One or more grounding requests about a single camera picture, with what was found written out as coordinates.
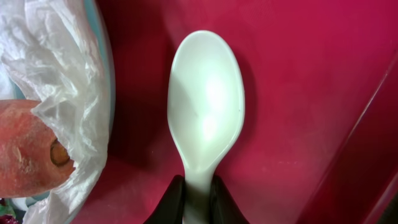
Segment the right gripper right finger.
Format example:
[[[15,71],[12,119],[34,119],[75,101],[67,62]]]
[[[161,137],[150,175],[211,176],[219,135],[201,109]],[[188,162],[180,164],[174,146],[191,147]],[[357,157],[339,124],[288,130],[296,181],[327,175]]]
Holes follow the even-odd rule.
[[[211,183],[210,224],[249,224],[218,175]]]

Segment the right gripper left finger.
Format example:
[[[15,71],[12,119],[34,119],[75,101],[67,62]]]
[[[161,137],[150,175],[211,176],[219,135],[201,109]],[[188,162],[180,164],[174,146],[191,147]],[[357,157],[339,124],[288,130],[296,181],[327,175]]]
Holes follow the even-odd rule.
[[[144,224],[182,224],[185,192],[184,177],[175,175]]]

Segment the white plastic spoon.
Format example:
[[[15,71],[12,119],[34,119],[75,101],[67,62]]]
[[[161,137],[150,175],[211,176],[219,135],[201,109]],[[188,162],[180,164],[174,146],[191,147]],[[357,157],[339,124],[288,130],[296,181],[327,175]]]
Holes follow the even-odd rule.
[[[183,224],[210,221],[211,181],[244,123],[245,94],[236,57],[218,34],[197,30],[179,45],[169,78],[167,120],[183,162]]]

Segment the orange carrot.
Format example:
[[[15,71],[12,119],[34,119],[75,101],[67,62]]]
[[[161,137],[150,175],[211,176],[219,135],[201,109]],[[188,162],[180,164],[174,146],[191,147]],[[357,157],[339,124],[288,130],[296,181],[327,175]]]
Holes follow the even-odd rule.
[[[74,161],[35,116],[33,100],[1,101],[1,197],[42,194],[69,179]]]

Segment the white napkin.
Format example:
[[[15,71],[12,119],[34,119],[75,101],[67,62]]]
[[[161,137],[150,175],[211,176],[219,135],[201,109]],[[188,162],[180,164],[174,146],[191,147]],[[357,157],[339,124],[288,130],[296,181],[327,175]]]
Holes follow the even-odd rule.
[[[66,223],[107,160],[110,89],[83,1],[1,1],[1,197]]]

